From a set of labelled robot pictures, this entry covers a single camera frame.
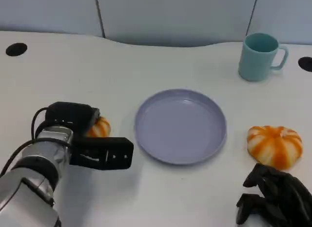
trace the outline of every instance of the mug handle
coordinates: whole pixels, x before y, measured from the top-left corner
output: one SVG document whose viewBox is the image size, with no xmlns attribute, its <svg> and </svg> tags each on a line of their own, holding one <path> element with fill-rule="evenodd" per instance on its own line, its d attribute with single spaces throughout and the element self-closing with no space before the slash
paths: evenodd
<svg viewBox="0 0 312 227">
<path fill-rule="evenodd" d="M 279 47 L 279 49 L 284 50 L 284 51 L 285 51 L 285 54 L 284 54 L 284 57 L 283 57 L 283 60 L 282 60 L 281 64 L 280 64 L 279 66 L 272 66 L 272 67 L 271 67 L 272 70 L 280 70 L 280 69 L 282 69 L 283 66 L 284 66 L 285 63 L 286 63 L 287 58 L 288 58 L 288 49 L 287 49 L 287 47 L 281 45 L 281 46 Z"/>
</svg>

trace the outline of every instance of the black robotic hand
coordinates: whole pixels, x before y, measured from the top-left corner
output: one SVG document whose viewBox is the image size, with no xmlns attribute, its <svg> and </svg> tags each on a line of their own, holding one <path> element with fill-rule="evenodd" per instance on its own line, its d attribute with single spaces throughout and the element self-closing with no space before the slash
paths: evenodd
<svg viewBox="0 0 312 227">
<path fill-rule="evenodd" d="M 273 227 L 312 227 L 312 196 L 291 174 L 256 164 L 243 185 L 258 186 L 264 198 L 243 194 L 236 204 L 237 224 L 259 214 Z"/>
</svg>

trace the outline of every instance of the black hole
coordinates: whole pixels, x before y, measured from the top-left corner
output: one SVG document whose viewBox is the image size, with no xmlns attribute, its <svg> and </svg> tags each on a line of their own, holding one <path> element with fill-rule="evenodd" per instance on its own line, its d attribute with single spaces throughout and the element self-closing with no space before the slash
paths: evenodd
<svg viewBox="0 0 312 227">
<path fill-rule="evenodd" d="M 15 43 L 6 48 L 5 53 L 8 56 L 19 56 L 25 53 L 27 45 L 24 43 Z"/>
<path fill-rule="evenodd" d="M 298 60 L 299 66 L 308 72 L 312 72 L 312 58 L 311 57 L 302 57 Z"/>
</svg>

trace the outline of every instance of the white wall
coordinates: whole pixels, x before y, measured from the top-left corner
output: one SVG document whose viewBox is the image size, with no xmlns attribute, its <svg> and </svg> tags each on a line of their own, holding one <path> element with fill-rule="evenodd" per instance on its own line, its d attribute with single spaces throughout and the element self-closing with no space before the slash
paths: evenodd
<svg viewBox="0 0 312 227">
<path fill-rule="evenodd" d="M 312 44 L 312 0 L 257 0 L 249 33 L 265 32 L 282 43 Z"/>
<path fill-rule="evenodd" d="M 0 30 L 102 36 L 95 0 L 0 0 Z"/>
<path fill-rule="evenodd" d="M 197 46 L 241 41 L 255 0 L 99 0 L 106 38 Z"/>
</svg>

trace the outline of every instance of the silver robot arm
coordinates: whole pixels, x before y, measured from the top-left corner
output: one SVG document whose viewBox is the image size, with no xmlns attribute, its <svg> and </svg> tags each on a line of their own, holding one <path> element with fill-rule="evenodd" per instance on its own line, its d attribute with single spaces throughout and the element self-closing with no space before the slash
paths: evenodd
<svg viewBox="0 0 312 227">
<path fill-rule="evenodd" d="M 72 130 L 53 126 L 38 138 L 55 138 L 71 143 Z M 0 178 L 0 226 L 61 227 L 53 209 L 53 193 L 69 163 L 67 147 L 37 142 L 26 147 L 14 167 Z"/>
</svg>

